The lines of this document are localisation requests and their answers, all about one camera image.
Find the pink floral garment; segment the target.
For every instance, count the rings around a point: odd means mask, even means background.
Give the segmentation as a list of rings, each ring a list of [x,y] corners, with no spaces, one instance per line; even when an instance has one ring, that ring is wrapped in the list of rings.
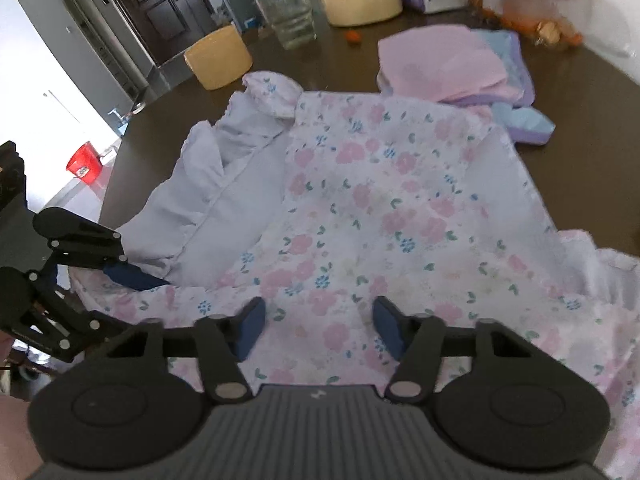
[[[262,297],[266,327],[242,364],[252,387],[384,385],[394,363],[373,327],[379,296],[453,326],[492,318],[604,394],[597,463],[638,477],[639,261],[558,230],[484,118],[249,73],[119,233],[160,286],[71,270],[85,306],[179,327]]]

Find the red bucket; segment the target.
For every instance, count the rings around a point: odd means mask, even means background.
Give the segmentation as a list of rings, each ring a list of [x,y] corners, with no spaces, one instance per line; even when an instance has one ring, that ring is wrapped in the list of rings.
[[[82,144],[66,164],[66,170],[86,185],[96,182],[102,169],[101,156],[90,142]]]

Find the yellow mug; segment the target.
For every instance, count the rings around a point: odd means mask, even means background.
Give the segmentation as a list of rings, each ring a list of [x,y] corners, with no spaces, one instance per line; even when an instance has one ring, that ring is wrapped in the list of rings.
[[[253,66],[250,51],[234,25],[221,27],[198,40],[184,51],[183,58],[207,91],[228,86]]]

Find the dark wooden door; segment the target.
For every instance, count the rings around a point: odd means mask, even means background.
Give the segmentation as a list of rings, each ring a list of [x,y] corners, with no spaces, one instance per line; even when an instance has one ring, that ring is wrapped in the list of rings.
[[[207,0],[115,0],[156,65],[216,29]]]

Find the pink blue folded garment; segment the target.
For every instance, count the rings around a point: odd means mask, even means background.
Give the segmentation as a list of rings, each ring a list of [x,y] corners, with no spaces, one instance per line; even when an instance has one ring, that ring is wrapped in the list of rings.
[[[515,32],[431,25],[378,42],[383,93],[469,108],[515,143],[547,144],[555,124],[534,109],[535,88]]]

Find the clear drinking glass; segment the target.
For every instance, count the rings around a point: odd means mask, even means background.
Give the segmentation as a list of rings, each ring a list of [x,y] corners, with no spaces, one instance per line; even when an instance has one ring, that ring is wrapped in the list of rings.
[[[285,50],[317,39],[311,0],[255,0],[267,25]]]

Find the plastic bag of oranges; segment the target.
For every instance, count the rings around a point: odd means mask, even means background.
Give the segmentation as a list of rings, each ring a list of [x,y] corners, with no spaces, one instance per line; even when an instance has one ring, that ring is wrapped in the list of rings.
[[[470,0],[487,21],[550,48],[582,44],[616,58],[634,56],[623,13],[608,0]]]

